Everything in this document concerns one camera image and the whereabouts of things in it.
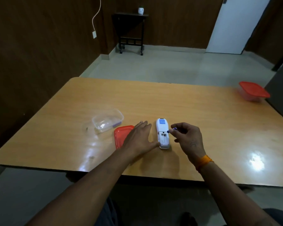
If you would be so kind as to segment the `red plastic lid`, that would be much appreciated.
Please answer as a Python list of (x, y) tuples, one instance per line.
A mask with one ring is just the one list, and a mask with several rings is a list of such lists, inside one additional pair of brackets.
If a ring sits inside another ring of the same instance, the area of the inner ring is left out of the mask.
[(128, 134), (134, 129), (135, 126), (121, 126), (114, 130), (114, 139), (116, 149), (121, 148)]

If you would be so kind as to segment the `person's dark shoe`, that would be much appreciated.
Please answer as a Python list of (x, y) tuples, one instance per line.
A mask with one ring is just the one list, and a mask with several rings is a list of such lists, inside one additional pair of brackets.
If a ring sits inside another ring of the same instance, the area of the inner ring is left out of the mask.
[(180, 218), (180, 226), (198, 226), (198, 223), (189, 212), (184, 212)]

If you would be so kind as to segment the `white door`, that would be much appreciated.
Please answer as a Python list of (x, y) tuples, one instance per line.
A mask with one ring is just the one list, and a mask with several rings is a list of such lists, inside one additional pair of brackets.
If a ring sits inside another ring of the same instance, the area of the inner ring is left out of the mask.
[(270, 0), (223, 0), (208, 53), (241, 54)]

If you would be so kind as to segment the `clear plastic container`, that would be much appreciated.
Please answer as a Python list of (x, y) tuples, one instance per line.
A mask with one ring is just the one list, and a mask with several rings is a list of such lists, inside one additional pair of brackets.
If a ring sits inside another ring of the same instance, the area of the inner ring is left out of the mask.
[(106, 132), (121, 125), (124, 115), (118, 109), (104, 110), (92, 118), (92, 123), (98, 133)]

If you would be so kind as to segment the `person's left forearm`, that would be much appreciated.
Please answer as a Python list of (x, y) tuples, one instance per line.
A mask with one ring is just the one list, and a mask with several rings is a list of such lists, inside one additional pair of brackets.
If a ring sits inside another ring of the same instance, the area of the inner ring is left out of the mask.
[(94, 225), (117, 180), (138, 155), (133, 148), (116, 150), (47, 204), (26, 226)]

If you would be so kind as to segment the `dark wooden side table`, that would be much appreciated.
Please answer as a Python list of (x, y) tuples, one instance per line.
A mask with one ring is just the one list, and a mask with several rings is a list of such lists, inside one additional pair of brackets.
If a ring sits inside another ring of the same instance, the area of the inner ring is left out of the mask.
[[(118, 36), (118, 49), (122, 54), (126, 45), (140, 47), (140, 55), (144, 55), (144, 23), (148, 14), (116, 12), (112, 15), (113, 24)], [(134, 27), (141, 24), (140, 38), (125, 37)]]

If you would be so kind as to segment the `orange wristband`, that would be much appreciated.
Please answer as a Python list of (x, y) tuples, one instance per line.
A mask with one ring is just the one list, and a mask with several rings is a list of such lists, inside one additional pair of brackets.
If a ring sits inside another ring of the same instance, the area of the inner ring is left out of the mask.
[(195, 168), (200, 173), (201, 168), (207, 165), (210, 162), (214, 162), (208, 155), (204, 155), (203, 157), (199, 158), (196, 162)]

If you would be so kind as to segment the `red-lidded plastic container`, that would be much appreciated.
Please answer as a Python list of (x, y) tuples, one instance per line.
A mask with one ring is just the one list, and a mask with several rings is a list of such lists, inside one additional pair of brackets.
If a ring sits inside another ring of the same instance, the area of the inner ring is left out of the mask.
[(270, 94), (263, 87), (253, 82), (239, 82), (238, 92), (244, 100), (249, 102), (260, 103), (270, 98)]

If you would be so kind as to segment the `person's dark trousers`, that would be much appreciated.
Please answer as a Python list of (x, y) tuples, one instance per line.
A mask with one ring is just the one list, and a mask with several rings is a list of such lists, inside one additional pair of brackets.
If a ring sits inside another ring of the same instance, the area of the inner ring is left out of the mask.
[[(118, 217), (116, 203), (108, 198), (94, 224), (94, 226), (122, 226), (121, 219)], [(280, 226), (283, 226), (283, 210), (265, 208), (263, 209)]]

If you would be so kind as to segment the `person's right forearm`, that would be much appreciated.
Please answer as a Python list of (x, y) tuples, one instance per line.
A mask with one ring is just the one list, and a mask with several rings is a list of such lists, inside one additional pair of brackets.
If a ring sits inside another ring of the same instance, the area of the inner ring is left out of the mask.
[(228, 226), (280, 226), (214, 162), (199, 169)]

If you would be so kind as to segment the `person's right hand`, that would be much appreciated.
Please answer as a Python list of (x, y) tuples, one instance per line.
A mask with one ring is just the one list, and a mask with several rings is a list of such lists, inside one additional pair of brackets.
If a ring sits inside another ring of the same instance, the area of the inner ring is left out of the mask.
[(180, 144), (189, 161), (195, 166), (197, 160), (206, 155), (200, 129), (185, 122), (172, 124), (170, 127), (185, 130), (185, 134), (173, 135), (174, 141)]

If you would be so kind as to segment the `white remote control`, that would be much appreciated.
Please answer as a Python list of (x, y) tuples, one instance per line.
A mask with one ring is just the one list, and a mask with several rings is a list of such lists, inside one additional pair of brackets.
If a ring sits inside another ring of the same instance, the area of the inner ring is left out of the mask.
[(156, 121), (156, 132), (158, 135), (159, 148), (167, 150), (170, 148), (169, 140), (169, 125), (164, 118), (159, 118)]

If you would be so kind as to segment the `person's left hand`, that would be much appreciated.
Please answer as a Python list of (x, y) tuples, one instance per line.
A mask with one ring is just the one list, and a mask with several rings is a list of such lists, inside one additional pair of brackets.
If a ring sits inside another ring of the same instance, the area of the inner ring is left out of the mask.
[(134, 127), (121, 147), (122, 159), (132, 162), (139, 156), (151, 151), (149, 149), (150, 141), (148, 139), (151, 128), (152, 124), (149, 124), (148, 121), (140, 121)]

